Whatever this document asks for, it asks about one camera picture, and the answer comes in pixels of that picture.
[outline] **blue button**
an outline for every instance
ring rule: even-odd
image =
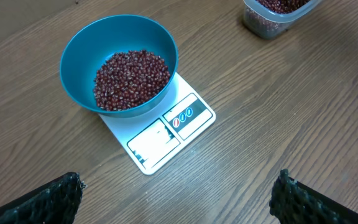
[[[185,122],[186,121],[186,115],[184,113],[180,113],[179,119],[180,119],[181,122]]]
[[[193,109],[187,108],[186,109],[186,115],[187,115],[187,117],[191,117],[191,115],[193,115]]]

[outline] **white kitchen scale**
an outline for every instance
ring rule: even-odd
[[[100,115],[138,168],[151,175],[214,123],[215,112],[179,74],[164,99],[133,118]]]

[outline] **scale button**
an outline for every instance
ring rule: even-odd
[[[186,114],[185,113],[180,113],[179,119],[180,119],[181,122],[185,122],[186,121]]]
[[[187,115],[187,117],[191,117],[191,115],[193,115],[193,109],[187,108],[186,109],[186,115]]]
[[[173,124],[173,127],[174,127],[174,128],[179,127],[179,124],[180,124],[179,118],[175,118],[175,119],[173,120],[172,124]]]

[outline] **bowl rim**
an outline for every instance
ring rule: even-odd
[[[97,23],[97,22],[100,22],[102,20],[105,20],[105,19],[110,19],[112,17],[122,17],[122,16],[129,16],[129,17],[138,17],[138,18],[141,18],[141,19],[147,19],[148,21],[151,21],[153,23],[155,23],[156,25],[160,26],[163,30],[165,30],[165,32],[169,35],[169,37],[171,38],[171,41],[173,42],[173,45],[175,46],[175,53],[176,53],[176,62],[175,62],[175,68],[173,68],[173,73],[171,74],[171,77],[168,81],[168,83],[164,86],[164,88],[162,88],[162,90],[157,93],[157,95],[155,95],[153,98],[151,98],[149,101],[139,105],[139,106],[136,106],[134,108],[131,108],[131,109],[127,109],[127,110],[122,110],[122,111],[106,111],[106,110],[102,110],[100,108],[98,109],[94,109],[94,108],[90,108],[89,106],[86,106],[84,105],[83,103],[79,102],[78,100],[76,100],[72,95],[71,93],[67,90],[66,86],[65,86],[65,83],[63,82],[63,78],[62,78],[62,62],[63,62],[63,58],[65,56],[65,53],[66,53],[66,50],[68,48],[68,46],[71,44],[71,42],[75,39],[75,37],[80,33],[82,32],[83,30],[85,30],[87,27],[89,26],[92,26],[93,24]],[[97,21],[94,21],[94,22],[91,22],[90,24],[86,25],[84,28],[82,28],[80,31],[78,31],[71,39],[70,41],[66,44],[66,47],[62,53],[62,56],[60,58],[60,64],[59,64],[59,76],[60,76],[60,82],[62,83],[63,85],[63,88],[64,90],[66,91],[66,93],[68,94],[68,96],[77,104],[79,104],[80,106],[90,110],[90,111],[94,111],[96,113],[99,113],[99,114],[121,114],[121,113],[130,113],[131,111],[135,111],[135,110],[138,110],[139,108],[142,108],[144,106],[146,106],[148,103],[152,102],[154,99],[156,99],[159,95],[162,94],[162,92],[164,90],[166,90],[169,86],[169,84],[171,84],[172,80],[173,80],[173,76],[176,74],[176,70],[178,68],[178,47],[177,47],[177,43],[175,42],[175,39],[173,38],[173,36],[171,35],[171,33],[169,33],[169,31],[161,24],[159,24],[157,21],[153,20],[153,19],[150,19],[148,17],[145,17],[145,16],[140,16],[140,15],[135,15],[135,14],[118,14],[118,15],[113,15],[113,16],[108,16],[108,17],[104,17],[104,18],[101,18],[101,19],[98,19]]]

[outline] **adzuki bean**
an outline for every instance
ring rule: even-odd
[[[261,3],[261,5],[267,9],[280,14],[291,13],[309,1],[310,0],[257,0],[257,2]]]
[[[304,6],[311,0],[256,0],[268,10],[279,13],[288,14],[294,12]],[[293,22],[274,22],[265,19],[253,9],[245,6],[244,24],[252,31],[264,39],[272,39],[278,34],[286,31]]]
[[[106,111],[139,106],[157,95],[170,77],[164,59],[152,52],[115,53],[96,72],[96,105]]]

